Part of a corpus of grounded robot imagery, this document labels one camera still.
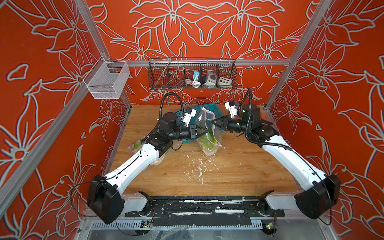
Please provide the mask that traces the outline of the chinese cabbage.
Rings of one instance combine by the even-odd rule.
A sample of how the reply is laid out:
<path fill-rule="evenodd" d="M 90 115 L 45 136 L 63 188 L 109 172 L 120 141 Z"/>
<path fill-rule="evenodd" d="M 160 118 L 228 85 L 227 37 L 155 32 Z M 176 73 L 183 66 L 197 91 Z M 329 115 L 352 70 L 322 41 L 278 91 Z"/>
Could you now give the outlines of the chinese cabbage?
<path fill-rule="evenodd" d="M 198 138 L 197 142 L 206 156 L 214 156 L 222 147 L 212 131 Z"/>

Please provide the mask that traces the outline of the clear zipper bag pink dots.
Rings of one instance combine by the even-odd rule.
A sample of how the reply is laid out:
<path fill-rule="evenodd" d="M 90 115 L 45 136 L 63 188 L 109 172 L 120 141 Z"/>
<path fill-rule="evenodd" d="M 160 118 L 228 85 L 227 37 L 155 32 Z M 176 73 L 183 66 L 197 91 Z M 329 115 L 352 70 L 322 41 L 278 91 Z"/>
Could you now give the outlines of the clear zipper bag pink dots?
<path fill-rule="evenodd" d="M 141 140 L 137 140 L 133 144 L 131 144 L 127 150 L 130 154 L 134 155 L 136 153 L 139 153 L 141 155 L 144 155 L 145 150 L 148 149 L 148 147 L 145 147 L 145 141 L 141 142 Z M 163 153 L 159 158 L 156 160 L 152 161 L 150 163 L 150 166 L 158 166 L 161 164 L 167 157 L 169 157 L 173 152 L 178 150 L 181 146 L 183 145 L 183 141 L 180 140 L 174 140 L 172 146 L 165 152 Z"/>

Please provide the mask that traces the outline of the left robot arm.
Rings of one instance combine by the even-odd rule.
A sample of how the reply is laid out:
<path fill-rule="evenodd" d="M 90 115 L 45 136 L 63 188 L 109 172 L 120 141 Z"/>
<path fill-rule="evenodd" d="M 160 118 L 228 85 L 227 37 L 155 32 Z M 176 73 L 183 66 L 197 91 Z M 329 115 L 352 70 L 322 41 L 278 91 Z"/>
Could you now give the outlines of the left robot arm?
<path fill-rule="evenodd" d="M 123 198 L 122 195 L 146 167 L 172 147 L 174 141 L 198 139 L 209 132 L 205 126 L 190 124 L 188 113 L 185 113 L 184 119 L 180 121 L 173 112 L 164 114 L 130 159 L 105 176 L 96 175 L 92 178 L 86 204 L 105 224 L 114 222 L 128 207 L 133 212 L 145 208 L 149 201 L 145 194 L 134 194 L 129 198 Z"/>

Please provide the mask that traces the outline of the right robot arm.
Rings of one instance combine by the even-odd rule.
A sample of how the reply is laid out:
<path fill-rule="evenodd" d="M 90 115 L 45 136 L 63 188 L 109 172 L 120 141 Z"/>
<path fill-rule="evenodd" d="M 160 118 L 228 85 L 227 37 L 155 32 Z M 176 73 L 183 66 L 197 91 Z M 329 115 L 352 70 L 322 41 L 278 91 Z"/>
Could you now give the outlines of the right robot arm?
<path fill-rule="evenodd" d="M 331 212 L 339 199 L 341 181 L 337 176 L 327 175 L 290 147 L 273 124 L 262 119 L 256 105 L 243 105 L 240 118 L 236 118 L 235 105 L 227 103 L 226 109 L 230 113 L 213 120 L 212 124 L 223 131 L 241 133 L 250 143 L 263 148 L 289 171 L 301 188 L 293 193 L 265 193 L 259 204 L 262 215 L 272 210 L 294 210 L 310 219 L 318 219 Z"/>

